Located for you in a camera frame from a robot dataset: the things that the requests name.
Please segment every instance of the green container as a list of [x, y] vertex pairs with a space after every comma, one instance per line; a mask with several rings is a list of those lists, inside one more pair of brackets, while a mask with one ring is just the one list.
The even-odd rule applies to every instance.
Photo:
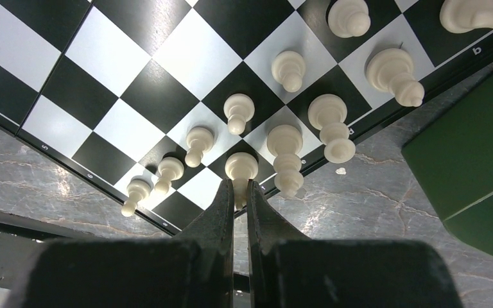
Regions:
[[447, 231], [493, 255], [493, 75], [402, 154]]

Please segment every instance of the white pawn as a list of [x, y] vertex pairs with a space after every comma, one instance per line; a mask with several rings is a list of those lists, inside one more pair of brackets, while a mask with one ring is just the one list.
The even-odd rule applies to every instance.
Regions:
[[151, 191], [150, 185], [142, 180], [132, 180], [127, 187], [128, 199], [122, 206], [122, 215], [130, 217], [135, 213], [141, 200], [147, 199]]
[[366, 78], [375, 89], [393, 94], [400, 105], [418, 107], [424, 98], [424, 87], [413, 76], [414, 67], [406, 51], [390, 48], [371, 59]]
[[182, 178], [184, 174], [184, 165], [174, 157], [166, 157], [161, 160], [158, 165], [160, 178], [154, 185], [154, 192], [160, 196], [164, 196], [171, 188], [171, 181]]
[[338, 37], [361, 37], [371, 26], [364, 0], [337, 0], [328, 13], [328, 26]]
[[326, 145], [324, 157], [335, 164], [349, 161], [356, 152], [349, 140], [349, 128], [343, 122], [347, 118], [347, 106], [338, 96], [321, 95], [309, 105], [309, 122], [320, 130], [320, 140]]
[[294, 51], [281, 52], [271, 64], [273, 78], [290, 93], [301, 89], [305, 70], [305, 60]]
[[445, 0], [439, 19], [441, 25], [452, 33], [493, 29], [493, 0]]
[[275, 186], [285, 196], [295, 196], [303, 186], [303, 176], [299, 173], [301, 160], [297, 156], [302, 147], [301, 133], [290, 125], [279, 125], [267, 136], [267, 148], [276, 156], [273, 162], [273, 168], [277, 172]]
[[189, 149], [184, 160], [188, 167], [195, 168], [201, 164], [203, 154], [212, 149], [214, 136], [205, 128], [194, 127], [186, 135], [186, 144]]
[[241, 135], [254, 117], [254, 102], [244, 94], [233, 94], [224, 103], [224, 114], [228, 118], [228, 131]]
[[248, 180], [258, 174], [258, 161], [248, 153], [235, 153], [226, 160], [225, 170], [233, 180], [235, 208], [241, 210], [247, 205]]

